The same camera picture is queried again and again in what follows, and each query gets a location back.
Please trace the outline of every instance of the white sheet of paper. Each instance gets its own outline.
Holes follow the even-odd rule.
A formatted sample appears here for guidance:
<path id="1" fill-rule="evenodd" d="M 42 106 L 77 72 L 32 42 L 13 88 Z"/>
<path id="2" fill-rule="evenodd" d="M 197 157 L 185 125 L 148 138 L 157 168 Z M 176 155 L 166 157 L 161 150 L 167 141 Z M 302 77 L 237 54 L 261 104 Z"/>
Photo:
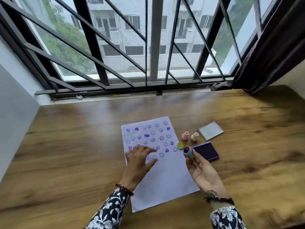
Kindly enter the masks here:
<path id="1" fill-rule="evenodd" d="M 122 125 L 124 153 L 136 145 L 154 147 L 158 151 L 147 156 L 158 162 L 134 190 L 131 196 L 132 212 L 197 192 L 199 188 L 189 174 L 178 138 L 169 117 Z"/>

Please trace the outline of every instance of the black floral sleeve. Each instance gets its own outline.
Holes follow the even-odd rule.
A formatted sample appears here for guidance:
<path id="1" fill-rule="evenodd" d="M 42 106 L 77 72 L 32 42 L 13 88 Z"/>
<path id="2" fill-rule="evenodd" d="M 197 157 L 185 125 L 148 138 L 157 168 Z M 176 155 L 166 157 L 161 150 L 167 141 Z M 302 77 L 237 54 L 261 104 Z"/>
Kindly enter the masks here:
<path id="1" fill-rule="evenodd" d="M 246 229 L 235 206 L 219 208 L 210 214 L 214 229 Z"/>
<path id="2" fill-rule="evenodd" d="M 116 188 L 85 229 L 116 229 L 123 217 L 129 194 Z"/>

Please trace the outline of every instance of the brown beaded bracelet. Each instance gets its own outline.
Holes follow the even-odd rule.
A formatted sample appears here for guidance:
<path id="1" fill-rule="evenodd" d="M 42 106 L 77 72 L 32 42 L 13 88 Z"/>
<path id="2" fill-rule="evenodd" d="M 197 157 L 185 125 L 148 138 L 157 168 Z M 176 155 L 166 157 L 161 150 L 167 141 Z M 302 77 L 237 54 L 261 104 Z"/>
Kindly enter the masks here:
<path id="1" fill-rule="evenodd" d="M 124 189 L 130 196 L 133 196 L 133 192 L 130 189 L 128 189 L 127 187 L 123 186 L 122 184 L 117 183 L 115 186 Z"/>

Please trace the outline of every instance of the black bracelet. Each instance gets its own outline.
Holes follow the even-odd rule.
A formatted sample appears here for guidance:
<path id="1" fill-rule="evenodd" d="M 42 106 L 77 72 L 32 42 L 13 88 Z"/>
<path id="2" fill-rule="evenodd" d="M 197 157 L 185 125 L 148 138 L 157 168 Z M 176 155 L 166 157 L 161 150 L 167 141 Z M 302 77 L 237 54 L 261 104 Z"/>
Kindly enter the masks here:
<path id="1" fill-rule="evenodd" d="M 208 198 L 206 198 L 206 200 L 207 200 L 208 203 L 210 203 L 211 200 L 215 200 L 217 202 L 227 202 L 227 203 L 230 203 L 232 205 L 235 205 L 232 198 L 220 198 L 220 197 L 218 197 L 218 198 L 211 198 L 211 197 L 208 197 Z"/>
<path id="2" fill-rule="evenodd" d="M 130 196 L 133 196 L 133 192 L 130 189 L 128 189 L 127 187 L 125 187 L 121 184 L 116 184 L 115 186 L 124 189 Z"/>

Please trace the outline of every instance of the hand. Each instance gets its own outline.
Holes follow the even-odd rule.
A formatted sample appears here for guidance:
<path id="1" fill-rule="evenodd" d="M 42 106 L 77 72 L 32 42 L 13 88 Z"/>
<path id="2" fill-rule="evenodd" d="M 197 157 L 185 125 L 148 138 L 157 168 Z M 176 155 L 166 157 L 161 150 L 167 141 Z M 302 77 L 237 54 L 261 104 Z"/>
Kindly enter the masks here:
<path id="1" fill-rule="evenodd" d="M 135 146 L 132 150 L 125 153 L 127 167 L 120 184 L 127 187 L 129 190 L 134 191 L 136 186 L 158 161 L 158 159 L 155 158 L 145 164 L 147 155 L 156 151 L 156 149 L 152 149 L 148 146 Z"/>
<path id="2" fill-rule="evenodd" d="M 217 171 L 209 161 L 204 159 L 199 153 L 192 149 L 194 160 L 186 157 L 186 166 L 197 186 L 205 193 L 215 191 L 221 198 L 230 198 Z"/>

